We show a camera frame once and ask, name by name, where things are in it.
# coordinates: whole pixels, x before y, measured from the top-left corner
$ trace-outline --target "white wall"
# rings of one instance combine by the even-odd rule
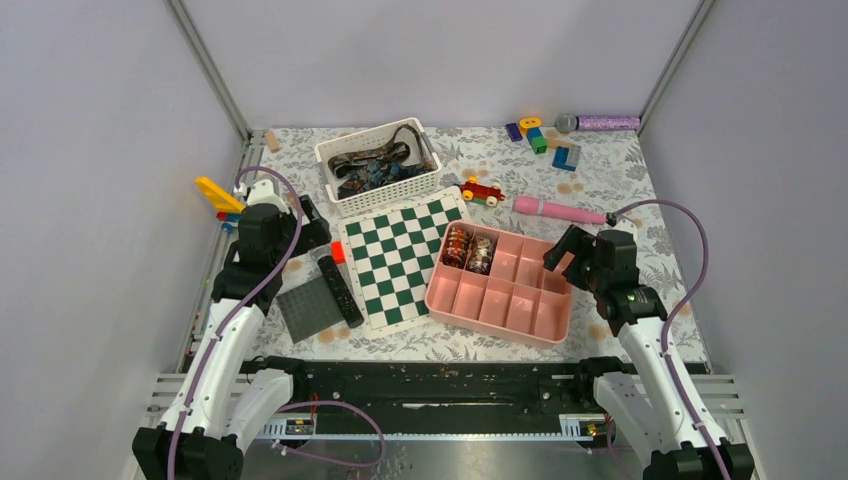
[[[186,0],[248,123],[638,115],[697,0]]]
[[[709,234],[695,308],[770,480],[844,478],[848,3],[719,2],[643,135]],[[666,214],[685,278],[695,228]]]
[[[238,141],[163,1],[0,7],[0,478],[115,479]]]

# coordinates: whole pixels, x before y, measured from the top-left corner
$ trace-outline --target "floral tablecloth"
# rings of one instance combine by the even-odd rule
[[[576,172],[553,168],[553,151],[535,155],[527,142],[511,142],[503,128],[429,128],[427,133],[444,166],[443,186],[462,183],[472,175],[483,184],[501,184],[507,200],[497,208],[469,204],[472,220],[476,223],[556,242],[568,222],[513,212],[512,202],[516,195],[535,195],[597,212],[608,212],[635,200],[654,197],[634,132],[561,135],[553,129],[542,130],[548,138],[559,138],[582,147]],[[319,142],[355,131],[343,128],[274,129],[281,150],[272,154],[266,148],[262,157],[262,165],[286,176],[298,194],[308,194],[312,198],[329,220],[336,240],[339,213],[327,198],[326,180],[313,148]],[[629,217],[638,226],[638,264],[642,269],[642,281],[657,289],[670,311],[683,297],[684,285],[659,209],[641,207]],[[597,227],[583,228],[597,232]],[[317,265],[308,255],[293,259],[284,271],[281,293],[318,276]],[[251,356],[283,355],[316,360],[575,361],[589,356],[616,355],[628,360],[595,311],[595,302],[589,293],[575,289],[573,308],[568,338],[553,349],[540,350],[436,321],[378,339],[366,339],[362,329],[351,330],[341,322],[293,345],[275,304],[256,337]],[[706,360],[688,306],[675,320],[673,334],[684,360]]]

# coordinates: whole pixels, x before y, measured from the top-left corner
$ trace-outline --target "toy car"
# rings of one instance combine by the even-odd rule
[[[498,202],[506,200],[504,194],[501,193],[500,184],[493,183],[491,187],[480,185],[477,183],[477,177],[469,178],[467,182],[459,186],[459,189],[462,190],[462,198],[466,202],[495,207],[498,205]]]

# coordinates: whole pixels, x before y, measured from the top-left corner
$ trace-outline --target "pink tube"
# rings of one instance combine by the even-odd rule
[[[545,202],[535,197],[519,196],[515,198],[512,207],[518,213],[527,215],[543,215],[579,223],[594,223],[603,225],[607,218],[600,213],[589,212],[579,208],[566,207],[558,203]]]

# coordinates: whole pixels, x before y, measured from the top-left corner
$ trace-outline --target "patterned fabric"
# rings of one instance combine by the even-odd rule
[[[596,212],[608,212],[656,196],[635,133],[576,131],[565,135],[553,128],[541,130],[546,138],[582,147],[576,172],[553,168],[553,149],[544,155],[535,155],[526,142],[511,142],[503,127],[427,129],[443,164],[441,183],[444,187],[461,184],[473,175],[484,184],[499,182],[507,196],[507,200],[495,208],[468,204],[471,221],[556,242],[569,223],[513,212],[512,202],[517,195],[535,195]],[[354,131],[345,128],[275,129],[281,150],[270,153],[266,149],[262,165],[285,175],[298,194],[309,194],[330,225],[336,226],[339,213],[327,198],[327,179],[315,161],[313,150],[319,142]],[[655,206],[641,207],[629,217],[638,227],[636,243],[642,281],[656,288],[666,308],[671,310],[683,297],[685,287],[660,210]],[[598,227],[592,225],[582,228],[593,234],[598,231]],[[308,256],[296,258],[286,267],[283,290],[318,275],[317,265]],[[340,323],[292,345],[279,309],[274,305],[250,356],[287,355],[322,360],[575,361],[593,355],[614,355],[628,360],[618,340],[612,338],[606,323],[595,311],[592,296],[578,291],[573,301],[568,338],[550,350],[519,345],[435,321],[376,339],[366,338],[362,328],[350,330]],[[672,333],[684,360],[706,360],[688,305],[675,320]]]
[[[395,141],[401,130],[408,130],[415,136],[421,163],[402,165],[404,160],[409,158],[411,150],[406,143]],[[381,147],[336,155],[327,162],[330,170],[337,178],[349,176],[339,185],[339,200],[432,172],[435,165],[428,161],[427,155],[424,155],[425,150],[418,131],[409,125],[401,125],[395,130],[392,138]]]
[[[339,224],[353,291],[364,305],[366,336],[382,337],[430,322],[424,295],[448,223],[468,219],[451,188]]]

